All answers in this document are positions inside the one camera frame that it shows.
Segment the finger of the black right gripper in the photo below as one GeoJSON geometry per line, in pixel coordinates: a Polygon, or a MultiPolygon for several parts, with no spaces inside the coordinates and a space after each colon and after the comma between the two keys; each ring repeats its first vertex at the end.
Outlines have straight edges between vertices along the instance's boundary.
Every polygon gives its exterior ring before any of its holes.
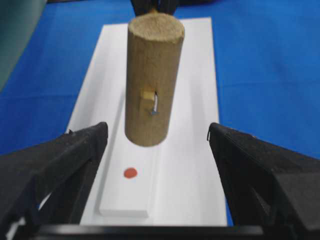
{"type": "Polygon", "coordinates": [[[131,0],[135,15],[144,15],[154,7],[152,0],[131,0]]]}
{"type": "Polygon", "coordinates": [[[178,7],[178,0],[159,0],[157,10],[160,13],[174,14],[178,7]]]}

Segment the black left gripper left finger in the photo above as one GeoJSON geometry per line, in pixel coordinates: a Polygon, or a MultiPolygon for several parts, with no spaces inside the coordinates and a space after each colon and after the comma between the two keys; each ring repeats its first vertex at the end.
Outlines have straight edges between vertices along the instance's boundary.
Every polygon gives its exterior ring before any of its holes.
{"type": "Polygon", "coordinates": [[[100,122],[0,157],[0,237],[30,225],[78,224],[108,144],[100,122]]]}

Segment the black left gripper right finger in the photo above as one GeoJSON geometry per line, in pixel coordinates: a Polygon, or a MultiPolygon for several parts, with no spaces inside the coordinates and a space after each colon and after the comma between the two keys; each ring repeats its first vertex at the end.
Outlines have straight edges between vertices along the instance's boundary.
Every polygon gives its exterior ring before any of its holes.
{"type": "Polygon", "coordinates": [[[218,123],[207,140],[233,221],[228,237],[319,239],[318,159],[218,123]]]}

